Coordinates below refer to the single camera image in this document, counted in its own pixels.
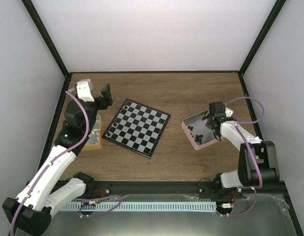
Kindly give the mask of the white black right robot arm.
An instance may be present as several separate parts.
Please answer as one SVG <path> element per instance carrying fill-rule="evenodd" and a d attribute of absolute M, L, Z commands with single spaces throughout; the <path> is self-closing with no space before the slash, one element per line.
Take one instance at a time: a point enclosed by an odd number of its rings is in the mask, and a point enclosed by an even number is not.
<path fill-rule="evenodd" d="M 275 184 L 280 180 L 275 144 L 264 141 L 245 130 L 240 123 L 227 114 L 222 102 L 209 104 L 206 127 L 221 141 L 227 139 L 239 151 L 238 168 L 231 172 L 217 174 L 213 192 L 225 198 L 231 188 L 262 188 L 265 184 Z"/>

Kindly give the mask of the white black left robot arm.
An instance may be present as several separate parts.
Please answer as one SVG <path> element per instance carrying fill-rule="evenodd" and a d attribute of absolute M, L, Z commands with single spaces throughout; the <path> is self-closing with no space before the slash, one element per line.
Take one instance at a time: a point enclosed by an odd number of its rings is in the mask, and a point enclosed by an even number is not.
<path fill-rule="evenodd" d="M 94 195 L 93 178 L 84 173 L 78 173 L 67 184 L 53 191 L 65 169 L 88 141 L 97 112 L 113 104 L 109 84 L 98 97 L 92 96 L 92 89 L 90 80 L 81 80 L 66 91 L 72 100 L 67 104 L 62 130 L 49 156 L 17 197 L 7 198 L 2 205 L 11 225 L 9 235 L 13 236 L 19 228 L 32 236 L 40 236 L 66 204 L 80 196 L 88 199 Z"/>

